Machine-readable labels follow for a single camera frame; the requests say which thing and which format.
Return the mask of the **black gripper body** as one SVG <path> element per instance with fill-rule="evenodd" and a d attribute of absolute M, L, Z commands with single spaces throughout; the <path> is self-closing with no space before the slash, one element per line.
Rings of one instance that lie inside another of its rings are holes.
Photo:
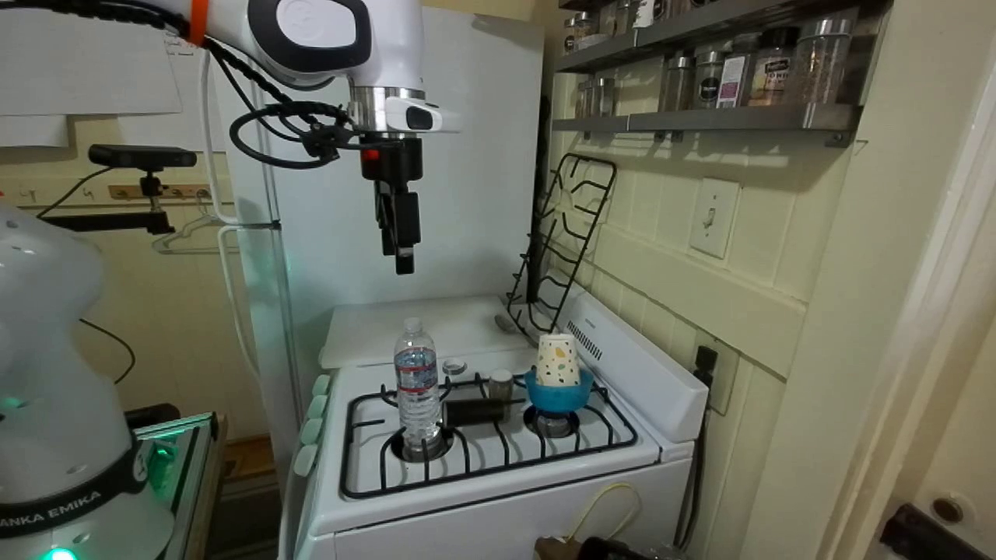
<path fill-rule="evenodd" d="M 383 252 L 414 249 L 421 243 L 421 215 L 406 183 L 422 179 L 422 142 L 418 136 L 371 136 L 360 146 L 360 176 L 377 194 Z"/>

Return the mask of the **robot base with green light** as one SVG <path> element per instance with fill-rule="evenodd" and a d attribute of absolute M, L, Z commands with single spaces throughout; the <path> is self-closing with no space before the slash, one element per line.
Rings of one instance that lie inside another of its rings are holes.
<path fill-rule="evenodd" d="M 0 212 L 0 560 L 205 560 L 224 425 L 129 431 L 74 347 L 99 252 Z"/>

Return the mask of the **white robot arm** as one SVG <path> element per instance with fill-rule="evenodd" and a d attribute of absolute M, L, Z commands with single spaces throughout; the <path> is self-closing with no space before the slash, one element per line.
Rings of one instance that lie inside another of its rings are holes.
<path fill-rule="evenodd" d="M 272 104 L 228 126 L 272 168 L 311 173 L 345 149 L 372 183 L 379 249 L 414 271 L 422 136 L 444 127 L 422 89 L 421 0 L 6 0 L 79 18 L 171 31 L 255 81 Z"/>

